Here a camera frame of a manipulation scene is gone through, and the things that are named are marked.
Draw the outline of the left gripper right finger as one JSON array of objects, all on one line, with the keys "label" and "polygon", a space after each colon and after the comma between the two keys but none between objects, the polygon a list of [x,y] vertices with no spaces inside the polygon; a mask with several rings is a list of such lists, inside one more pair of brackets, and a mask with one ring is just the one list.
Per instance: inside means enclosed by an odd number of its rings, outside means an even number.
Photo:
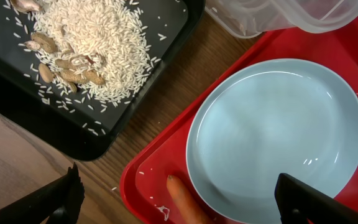
[{"label": "left gripper right finger", "polygon": [[279,174],[274,195],[282,224],[358,223],[358,212],[289,174]]}]

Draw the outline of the light blue plate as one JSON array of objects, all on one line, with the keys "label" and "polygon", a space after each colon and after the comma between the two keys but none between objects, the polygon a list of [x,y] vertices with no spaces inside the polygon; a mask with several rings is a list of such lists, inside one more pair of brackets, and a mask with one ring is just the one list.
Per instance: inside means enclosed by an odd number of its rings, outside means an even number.
[{"label": "light blue plate", "polygon": [[329,197],[358,166],[358,97],[307,60],[260,62],[231,75],[200,106],[186,144],[191,182],[215,212],[279,223],[274,197],[287,173]]}]

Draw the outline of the orange carrot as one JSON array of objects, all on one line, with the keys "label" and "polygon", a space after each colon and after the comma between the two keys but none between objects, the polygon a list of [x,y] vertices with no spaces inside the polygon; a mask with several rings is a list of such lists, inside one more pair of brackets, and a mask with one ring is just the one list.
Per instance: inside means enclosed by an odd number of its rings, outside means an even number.
[{"label": "orange carrot", "polygon": [[196,203],[189,190],[178,177],[169,175],[166,186],[174,204],[187,224],[213,224],[212,219]]}]

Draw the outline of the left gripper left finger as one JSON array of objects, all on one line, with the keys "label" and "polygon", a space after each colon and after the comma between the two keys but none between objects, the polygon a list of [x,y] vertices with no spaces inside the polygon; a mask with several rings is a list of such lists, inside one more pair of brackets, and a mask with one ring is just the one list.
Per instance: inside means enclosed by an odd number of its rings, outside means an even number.
[{"label": "left gripper left finger", "polygon": [[84,199],[85,189],[74,164],[64,176],[0,209],[0,224],[76,224]]}]

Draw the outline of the rice and peanuts pile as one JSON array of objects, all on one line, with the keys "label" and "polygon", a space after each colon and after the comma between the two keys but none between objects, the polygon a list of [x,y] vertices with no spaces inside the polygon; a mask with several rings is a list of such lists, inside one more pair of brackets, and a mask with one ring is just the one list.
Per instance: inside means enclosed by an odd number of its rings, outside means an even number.
[{"label": "rice and peanuts pile", "polygon": [[6,1],[36,62],[25,77],[42,103],[104,113],[127,105],[160,63],[150,55],[138,1]]}]

